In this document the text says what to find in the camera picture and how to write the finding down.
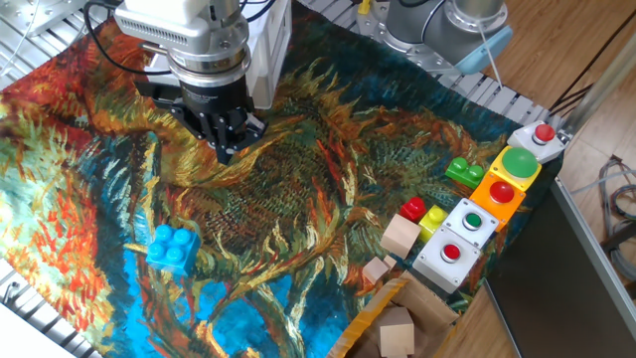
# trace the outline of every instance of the green push button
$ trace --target green push button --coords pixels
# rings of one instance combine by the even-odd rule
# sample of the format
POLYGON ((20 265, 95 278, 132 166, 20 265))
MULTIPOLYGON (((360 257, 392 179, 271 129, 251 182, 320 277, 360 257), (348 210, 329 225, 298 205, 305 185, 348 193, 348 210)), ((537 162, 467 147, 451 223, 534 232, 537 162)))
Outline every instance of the green push button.
POLYGON ((507 172, 518 178, 530 178, 539 168, 535 155, 524 148, 509 149, 504 154, 502 164, 507 172))
POLYGON ((481 217, 477 214, 470 213, 464 218, 464 226, 468 230, 475 231, 481 227, 481 217))

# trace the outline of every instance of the green lego brick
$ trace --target green lego brick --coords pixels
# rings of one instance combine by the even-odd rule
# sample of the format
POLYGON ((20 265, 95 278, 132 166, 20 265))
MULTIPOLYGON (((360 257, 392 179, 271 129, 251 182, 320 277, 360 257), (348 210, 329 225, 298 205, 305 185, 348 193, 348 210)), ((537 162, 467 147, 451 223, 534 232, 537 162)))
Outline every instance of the green lego brick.
POLYGON ((477 189, 484 178, 484 169, 479 165, 469 167, 466 159, 457 157, 450 162, 448 169, 446 169, 446 176, 469 188, 477 189))

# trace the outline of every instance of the red button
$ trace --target red button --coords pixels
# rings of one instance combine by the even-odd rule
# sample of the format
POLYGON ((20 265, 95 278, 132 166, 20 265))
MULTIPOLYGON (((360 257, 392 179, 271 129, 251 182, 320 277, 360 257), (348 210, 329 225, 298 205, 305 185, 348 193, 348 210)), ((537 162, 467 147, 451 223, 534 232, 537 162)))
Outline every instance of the red button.
POLYGON ((510 203, 515 198, 515 189, 506 182, 497 182, 490 186, 490 197, 499 204, 510 203))
POLYGON ((535 128, 535 136, 540 141, 549 142, 555 139, 555 130, 549 124, 539 124, 535 128))
POLYGON ((444 247, 444 254, 446 255, 447 258, 455 261, 455 260, 459 259, 459 255, 460 255, 459 248, 457 248, 456 246, 454 246, 452 244, 451 245, 446 245, 444 247))

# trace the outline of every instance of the big green button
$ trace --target big green button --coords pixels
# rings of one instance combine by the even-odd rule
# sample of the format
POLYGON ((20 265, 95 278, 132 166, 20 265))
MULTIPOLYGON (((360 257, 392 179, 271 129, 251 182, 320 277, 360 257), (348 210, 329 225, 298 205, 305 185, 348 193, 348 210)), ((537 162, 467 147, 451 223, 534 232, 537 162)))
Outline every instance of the big green button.
POLYGON ((504 154, 502 163, 507 172, 518 178, 530 178, 539 168, 535 155, 524 148, 509 149, 504 154))

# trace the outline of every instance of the red push button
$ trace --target red push button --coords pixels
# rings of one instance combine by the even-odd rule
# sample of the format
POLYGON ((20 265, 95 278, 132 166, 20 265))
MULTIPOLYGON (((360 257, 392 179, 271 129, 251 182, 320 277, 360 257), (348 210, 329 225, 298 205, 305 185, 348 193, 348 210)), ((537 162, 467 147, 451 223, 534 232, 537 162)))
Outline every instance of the red push button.
POLYGON ((456 262, 460 256, 459 248, 453 244, 446 245, 441 251, 441 257, 450 264, 456 262))
POLYGON ((555 139, 555 130, 549 124, 539 124, 535 128, 533 140, 536 144, 545 145, 553 139, 555 139))
POLYGON ((490 186, 490 198, 499 204, 510 203, 515 198, 515 189, 506 182, 496 182, 490 186))

